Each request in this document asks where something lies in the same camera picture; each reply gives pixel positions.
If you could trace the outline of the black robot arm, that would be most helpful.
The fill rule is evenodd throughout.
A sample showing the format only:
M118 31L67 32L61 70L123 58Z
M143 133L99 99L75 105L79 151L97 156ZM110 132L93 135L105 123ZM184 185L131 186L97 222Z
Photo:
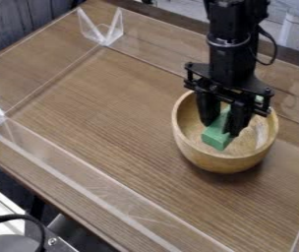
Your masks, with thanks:
M208 19L205 42L208 61L186 62L184 87L193 91L202 125L229 105L221 131L237 137L252 116L269 115L271 87L257 79L254 70L259 37L267 35L260 22L267 17L268 0L202 0Z

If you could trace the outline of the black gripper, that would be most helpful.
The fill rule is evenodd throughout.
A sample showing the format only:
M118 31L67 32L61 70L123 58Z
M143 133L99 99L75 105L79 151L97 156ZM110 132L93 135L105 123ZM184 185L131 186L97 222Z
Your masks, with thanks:
M209 126L229 104L224 132L237 137L252 115L267 117L273 91L254 76L256 55L249 47L209 49L209 62L186 62L184 87L196 94L198 119Z

